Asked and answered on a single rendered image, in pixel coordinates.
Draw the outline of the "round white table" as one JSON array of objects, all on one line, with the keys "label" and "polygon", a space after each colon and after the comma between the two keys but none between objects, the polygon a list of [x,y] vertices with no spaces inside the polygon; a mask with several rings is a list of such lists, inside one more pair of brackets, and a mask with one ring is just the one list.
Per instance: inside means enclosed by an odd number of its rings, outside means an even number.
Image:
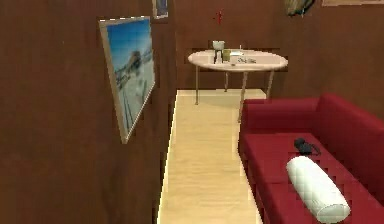
[{"label": "round white table", "polygon": [[214,50],[204,50],[192,53],[188,61],[195,66],[195,104],[199,104],[199,69],[205,68],[225,73],[225,87],[228,87],[229,73],[242,73],[242,88],[240,93],[238,121],[241,121],[243,105],[245,101],[246,85],[250,72],[269,72],[266,98],[271,95],[274,74],[276,71],[285,68],[288,60],[280,55],[255,50],[232,49],[229,62],[216,62]]}]

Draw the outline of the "small framed blue picture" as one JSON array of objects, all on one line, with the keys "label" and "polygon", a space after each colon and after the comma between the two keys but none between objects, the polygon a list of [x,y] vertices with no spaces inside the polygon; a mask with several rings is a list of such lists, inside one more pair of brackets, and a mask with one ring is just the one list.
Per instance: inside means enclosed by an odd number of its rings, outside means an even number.
[{"label": "small framed blue picture", "polygon": [[152,5],[155,19],[166,18],[168,16],[167,0],[152,0]]}]

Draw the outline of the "red sofa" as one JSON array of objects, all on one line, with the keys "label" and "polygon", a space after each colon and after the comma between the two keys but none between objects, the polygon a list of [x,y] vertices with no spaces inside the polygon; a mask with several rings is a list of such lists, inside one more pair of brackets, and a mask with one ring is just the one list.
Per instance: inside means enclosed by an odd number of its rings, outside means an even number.
[{"label": "red sofa", "polygon": [[316,163],[348,203],[332,224],[384,224],[384,121],[334,95],[244,101],[238,152],[263,224],[322,224],[286,165]]}]

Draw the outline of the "black remote control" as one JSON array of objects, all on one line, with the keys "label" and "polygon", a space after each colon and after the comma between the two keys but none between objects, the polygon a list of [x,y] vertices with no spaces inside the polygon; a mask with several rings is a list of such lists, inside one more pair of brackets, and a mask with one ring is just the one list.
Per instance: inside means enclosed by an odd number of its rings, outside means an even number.
[{"label": "black remote control", "polygon": [[320,155],[320,149],[312,143],[307,142],[304,138],[294,140],[294,147],[301,155]]}]

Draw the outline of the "large framed blue picture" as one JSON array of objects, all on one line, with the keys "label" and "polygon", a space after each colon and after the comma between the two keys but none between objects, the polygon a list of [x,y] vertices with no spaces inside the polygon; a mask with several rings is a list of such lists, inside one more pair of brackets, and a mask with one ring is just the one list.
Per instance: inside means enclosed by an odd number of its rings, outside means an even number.
[{"label": "large framed blue picture", "polygon": [[121,142],[126,144],[155,86],[149,16],[99,20]]}]

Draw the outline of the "pale framed wall picture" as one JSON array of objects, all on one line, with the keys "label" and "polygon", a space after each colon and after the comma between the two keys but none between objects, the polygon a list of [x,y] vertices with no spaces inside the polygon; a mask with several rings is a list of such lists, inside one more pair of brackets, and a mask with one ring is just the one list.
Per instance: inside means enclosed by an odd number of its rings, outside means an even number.
[{"label": "pale framed wall picture", "polygon": [[322,0],[324,7],[384,5],[384,0]]}]

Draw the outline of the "green hanging wall object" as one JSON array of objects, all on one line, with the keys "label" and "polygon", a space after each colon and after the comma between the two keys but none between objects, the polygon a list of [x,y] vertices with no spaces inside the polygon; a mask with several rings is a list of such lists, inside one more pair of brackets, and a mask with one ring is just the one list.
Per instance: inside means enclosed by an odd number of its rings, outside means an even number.
[{"label": "green hanging wall object", "polygon": [[288,16],[303,16],[314,3],[315,0],[284,0],[285,10]]}]

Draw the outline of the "white bolster pillow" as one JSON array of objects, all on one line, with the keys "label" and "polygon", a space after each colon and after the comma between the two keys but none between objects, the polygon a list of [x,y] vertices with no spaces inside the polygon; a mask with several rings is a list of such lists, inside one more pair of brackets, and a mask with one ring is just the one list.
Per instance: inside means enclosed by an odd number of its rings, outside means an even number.
[{"label": "white bolster pillow", "polygon": [[351,212],[344,195],[325,171],[306,156],[286,165],[294,189],[312,215],[322,224],[344,221]]}]

